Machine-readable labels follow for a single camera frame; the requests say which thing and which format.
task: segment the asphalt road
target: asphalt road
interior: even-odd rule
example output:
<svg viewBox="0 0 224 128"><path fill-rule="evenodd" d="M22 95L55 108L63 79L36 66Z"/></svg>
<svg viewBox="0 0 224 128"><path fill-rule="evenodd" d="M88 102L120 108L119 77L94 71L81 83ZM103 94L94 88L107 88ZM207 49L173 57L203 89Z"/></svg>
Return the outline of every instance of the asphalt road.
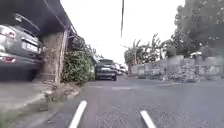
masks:
<svg viewBox="0 0 224 128"><path fill-rule="evenodd" d="M223 98L224 81L96 81L39 128L68 128L81 100L88 105L79 128L146 128L141 110L148 111L158 128L224 128Z"/></svg>

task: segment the stone wall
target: stone wall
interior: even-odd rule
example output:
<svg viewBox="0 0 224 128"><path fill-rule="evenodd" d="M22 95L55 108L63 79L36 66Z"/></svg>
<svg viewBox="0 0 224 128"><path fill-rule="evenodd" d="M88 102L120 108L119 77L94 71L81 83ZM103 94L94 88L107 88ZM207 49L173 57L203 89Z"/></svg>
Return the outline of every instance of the stone wall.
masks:
<svg viewBox="0 0 224 128"><path fill-rule="evenodd" d="M44 64L40 71L39 78L43 81L60 81L60 59L63 45L64 32L51 34L43 39L46 46Z"/></svg>
<svg viewBox="0 0 224 128"><path fill-rule="evenodd" d="M146 63L144 68L142 67L142 65L132 67L133 75L145 75L146 78L157 79L204 79L205 77L210 79L224 76L224 59L220 56L209 57L206 60L202 60L201 57L193 59L175 56Z"/></svg>

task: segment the dark car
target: dark car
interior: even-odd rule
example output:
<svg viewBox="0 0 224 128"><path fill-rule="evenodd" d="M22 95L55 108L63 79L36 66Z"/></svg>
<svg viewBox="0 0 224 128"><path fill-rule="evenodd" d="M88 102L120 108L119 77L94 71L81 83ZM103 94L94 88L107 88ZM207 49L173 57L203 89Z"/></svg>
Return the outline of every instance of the dark car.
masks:
<svg viewBox="0 0 224 128"><path fill-rule="evenodd" d="M117 80L117 70L113 60L101 59L95 67L95 79L111 78Z"/></svg>
<svg viewBox="0 0 224 128"><path fill-rule="evenodd" d="M43 43L39 28L15 14L8 24L0 24L0 70L25 69L32 80L42 63Z"/></svg>

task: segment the roof overhang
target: roof overhang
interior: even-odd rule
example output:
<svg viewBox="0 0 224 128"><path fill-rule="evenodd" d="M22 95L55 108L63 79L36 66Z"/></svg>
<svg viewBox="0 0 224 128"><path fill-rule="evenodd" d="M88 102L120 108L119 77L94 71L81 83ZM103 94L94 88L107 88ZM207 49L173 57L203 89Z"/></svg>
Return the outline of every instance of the roof overhang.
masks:
<svg viewBox="0 0 224 128"><path fill-rule="evenodd" d="M72 26L60 0L0 0L0 24L7 24L15 13L37 25L42 36Z"/></svg>

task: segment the shrub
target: shrub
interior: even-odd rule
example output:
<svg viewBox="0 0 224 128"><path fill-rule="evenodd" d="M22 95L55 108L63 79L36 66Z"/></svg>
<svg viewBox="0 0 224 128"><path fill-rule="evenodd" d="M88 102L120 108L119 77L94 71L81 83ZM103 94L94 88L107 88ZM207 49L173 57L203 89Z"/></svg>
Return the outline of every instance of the shrub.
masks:
<svg viewBox="0 0 224 128"><path fill-rule="evenodd" d="M65 54L63 82L77 82L82 85L87 82L91 74L91 60L83 51L73 51Z"/></svg>

